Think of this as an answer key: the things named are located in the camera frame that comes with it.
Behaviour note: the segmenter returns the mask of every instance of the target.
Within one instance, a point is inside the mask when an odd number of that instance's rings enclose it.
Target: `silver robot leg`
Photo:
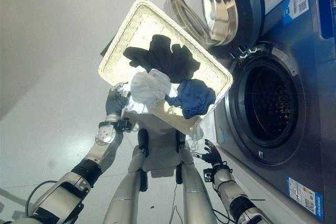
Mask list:
[[[190,150],[185,146],[184,138],[181,133],[176,134],[176,143],[181,157],[181,164],[176,168],[176,181],[183,183],[184,223],[216,224],[217,220],[212,211],[207,190],[194,165]]]
[[[103,224],[136,224],[139,192],[147,190],[147,174],[142,165],[148,155],[147,148],[138,149],[128,168],[128,174],[115,191]]]

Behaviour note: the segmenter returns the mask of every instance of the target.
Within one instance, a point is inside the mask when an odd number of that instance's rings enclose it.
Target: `clothing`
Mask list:
[[[164,35],[154,35],[149,50],[137,47],[128,47],[124,55],[131,60],[133,67],[141,66],[150,72],[151,69],[166,74],[172,83],[181,83],[193,77],[194,72],[200,68],[200,63],[193,59],[192,53],[184,45],[172,46],[171,40]]]
[[[209,105],[216,100],[215,91],[201,80],[192,79],[182,82],[177,88],[178,95],[165,96],[170,106],[181,106],[184,118],[190,119],[196,115],[205,115]]]
[[[128,84],[124,84],[123,89],[131,92],[127,110],[138,114],[150,113],[165,94],[177,95],[167,75],[157,69],[147,73],[142,67],[136,68],[136,74],[131,76]]]

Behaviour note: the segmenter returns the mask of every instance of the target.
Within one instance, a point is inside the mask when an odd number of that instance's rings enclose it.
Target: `gray washing machine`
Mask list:
[[[233,74],[215,110],[218,143],[336,223],[336,0],[283,0],[266,14],[264,0],[209,1],[225,14],[206,17],[205,0],[165,9]]]

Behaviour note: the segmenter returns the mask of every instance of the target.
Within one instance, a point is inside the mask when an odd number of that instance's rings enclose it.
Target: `white wicker basket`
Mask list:
[[[148,0],[136,0],[133,4],[99,66],[99,75],[111,85],[127,82],[135,68],[129,65],[130,60],[123,52],[130,46],[148,50],[155,34],[168,36],[171,45],[186,45],[193,58],[201,63],[193,79],[204,81],[215,91],[215,104],[208,109],[208,112],[211,111],[230,88],[232,75],[175,21]],[[169,106],[164,100],[156,104],[152,114],[185,134],[205,117],[195,116],[186,120],[181,108]]]

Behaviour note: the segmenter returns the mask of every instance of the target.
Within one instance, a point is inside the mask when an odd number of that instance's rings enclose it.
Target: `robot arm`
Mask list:
[[[214,146],[214,144],[205,140],[209,148],[205,148],[209,153],[192,153],[194,157],[201,158],[210,163],[213,168],[205,169],[204,179],[206,182],[212,182],[215,191],[218,193],[225,209],[229,210],[231,216],[237,224],[272,224],[266,215],[257,208],[241,187],[235,182],[230,169]]]
[[[120,119],[128,96],[120,92],[120,85],[110,90],[106,101],[107,116],[99,124],[89,153],[35,202],[27,218],[13,224],[72,224],[77,220],[84,207],[83,199],[98,177],[112,165],[123,131],[131,128],[127,119]]]

